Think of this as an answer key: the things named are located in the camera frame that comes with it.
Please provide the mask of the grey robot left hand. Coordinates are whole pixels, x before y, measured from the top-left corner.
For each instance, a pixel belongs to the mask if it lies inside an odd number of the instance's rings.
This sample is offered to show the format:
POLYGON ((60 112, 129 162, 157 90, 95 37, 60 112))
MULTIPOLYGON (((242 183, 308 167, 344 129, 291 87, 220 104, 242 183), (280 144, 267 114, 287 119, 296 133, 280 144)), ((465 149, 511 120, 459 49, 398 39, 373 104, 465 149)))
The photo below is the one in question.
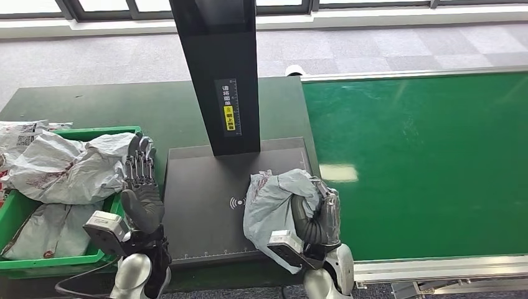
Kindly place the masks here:
POLYGON ((128 146, 121 203, 134 230, 152 234, 161 225, 164 203, 155 178, 156 148, 150 137, 137 132, 128 146))

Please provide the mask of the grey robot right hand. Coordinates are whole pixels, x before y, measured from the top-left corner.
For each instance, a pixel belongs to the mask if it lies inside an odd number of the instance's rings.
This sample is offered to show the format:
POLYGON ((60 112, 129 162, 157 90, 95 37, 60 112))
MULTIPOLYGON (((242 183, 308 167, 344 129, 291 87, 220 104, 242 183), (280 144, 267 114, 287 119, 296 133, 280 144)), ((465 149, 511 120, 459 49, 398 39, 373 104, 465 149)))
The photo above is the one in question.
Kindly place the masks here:
POLYGON ((310 181, 319 194, 319 202, 311 217, 304 209, 306 202, 304 196, 293 194, 290 200, 296 235, 304 242, 305 247, 339 246, 341 244, 339 193, 328 187, 320 178, 313 176, 310 181))

